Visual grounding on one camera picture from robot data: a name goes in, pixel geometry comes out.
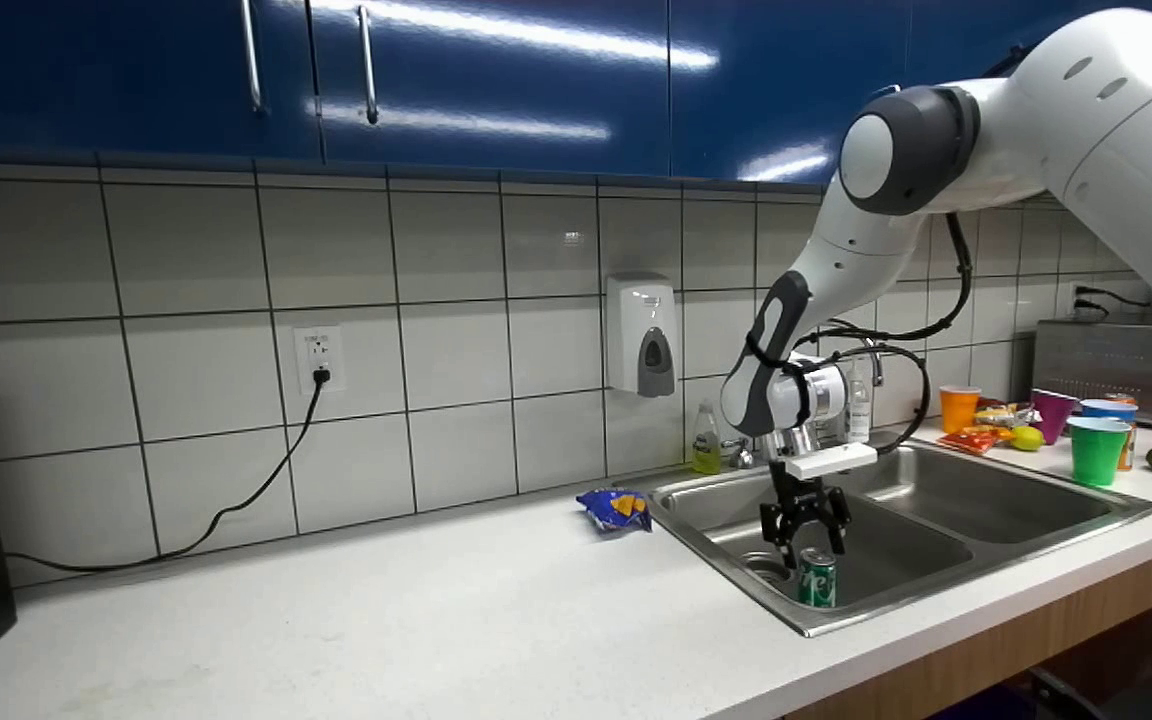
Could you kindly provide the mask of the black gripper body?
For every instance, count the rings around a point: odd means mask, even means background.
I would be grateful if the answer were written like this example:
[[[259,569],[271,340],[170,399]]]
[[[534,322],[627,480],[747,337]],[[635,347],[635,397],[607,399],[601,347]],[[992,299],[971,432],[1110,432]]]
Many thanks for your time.
[[[796,480],[783,463],[771,468],[771,524],[790,529],[804,520],[820,520],[828,529],[847,524],[847,502],[823,480]]]

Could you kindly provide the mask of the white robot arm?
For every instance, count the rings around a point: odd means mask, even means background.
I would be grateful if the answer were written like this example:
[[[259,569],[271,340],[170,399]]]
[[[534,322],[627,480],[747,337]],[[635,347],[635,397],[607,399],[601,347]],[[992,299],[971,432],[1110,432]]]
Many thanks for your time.
[[[728,424],[771,441],[837,417],[843,373],[796,340],[889,291],[933,215],[1026,197],[1058,202],[1152,287],[1152,12],[1088,12],[1002,78],[872,99],[843,134],[804,254],[722,378]]]

